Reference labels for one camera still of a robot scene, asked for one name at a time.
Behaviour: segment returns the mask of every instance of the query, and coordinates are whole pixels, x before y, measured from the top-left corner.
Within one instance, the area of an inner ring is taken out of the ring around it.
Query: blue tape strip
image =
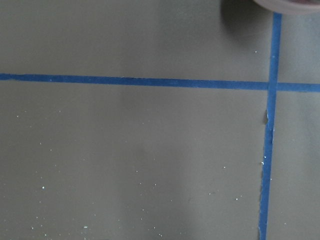
[[[270,177],[271,177],[271,165],[272,165],[272,150],[273,150],[273,140],[274,140],[277,81],[278,81],[279,52],[280,52],[281,19],[282,19],[281,14],[279,13],[273,14],[271,58],[270,58],[270,69],[269,69],[269,86],[268,86],[268,97],[267,97],[268,122],[265,126],[264,155],[263,155],[264,164],[262,168],[263,177],[262,177],[262,183],[261,183],[261,200],[260,200],[260,219],[259,219],[260,240],[267,239]]]
[[[190,80],[164,78],[134,78],[106,76],[72,76],[72,75],[40,75],[40,74],[0,74],[0,80],[19,80],[32,82],[111,84],[135,86],[162,86],[207,89],[242,89],[267,90],[268,83],[260,81],[223,81],[223,80]]]
[[[320,92],[320,84],[308,84],[308,83],[278,83],[278,91],[290,91],[290,92]]]

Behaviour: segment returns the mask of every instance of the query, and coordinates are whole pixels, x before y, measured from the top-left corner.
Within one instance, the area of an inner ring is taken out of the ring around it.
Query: round object
[[[320,12],[320,0],[254,0],[257,4],[281,14],[311,14]]]

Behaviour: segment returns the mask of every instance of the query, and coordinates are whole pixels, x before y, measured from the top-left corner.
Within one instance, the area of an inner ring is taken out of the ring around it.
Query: vertical blue line
[[[263,177],[262,177],[262,183],[261,183],[261,200],[260,200],[260,219],[259,219],[260,240],[267,240],[270,177],[271,177],[271,165],[272,165],[272,150],[273,150],[273,140],[274,140],[277,82],[278,82],[278,68],[279,68],[281,18],[282,18],[281,14],[279,13],[273,14],[268,97],[267,97],[267,106],[266,106],[268,122],[265,126],[264,155],[263,155],[264,164],[262,168]]]

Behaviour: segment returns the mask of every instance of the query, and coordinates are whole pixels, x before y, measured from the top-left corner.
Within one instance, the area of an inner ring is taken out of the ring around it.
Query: blue tape
[[[260,218],[259,231],[260,240],[267,239],[268,226],[268,208],[269,208],[269,192],[270,192],[270,177],[272,166],[272,150],[274,140],[274,126],[276,113],[276,98],[277,98],[277,81],[279,67],[279,52],[280,52],[280,35],[281,35],[281,19],[279,13],[273,14],[272,24],[272,39],[271,39],[271,57],[269,68],[269,85],[267,97],[267,116],[268,122],[265,126],[264,136],[264,155],[262,168],[262,183],[261,183],[261,199],[260,199]]]
[[[277,84],[278,91],[290,91],[290,92],[320,92],[320,84],[308,84],[308,83],[284,83]]]
[[[164,78],[134,78],[106,76],[72,76],[72,75],[40,75],[40,74],[0,74],[0,80],[18,80],[31,82],[111,84],[134,86],[161,86],[206,89],[242,89],[267,90],[268,83],[261,81],[223,81],[223,80],[190,80]]]

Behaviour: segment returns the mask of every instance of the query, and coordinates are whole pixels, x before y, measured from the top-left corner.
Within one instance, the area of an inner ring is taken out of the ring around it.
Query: gray surface
[[[320,83],[320,13],[282,17],[279,82]]]
[[[268,80],[272,13],[251,0],[0,4],[0,73]]]
[[[0,239],[258,238],[266,92],[0,86]]]
[[[319,102],[319,93],[278,93],[269,240],[319,239]]]

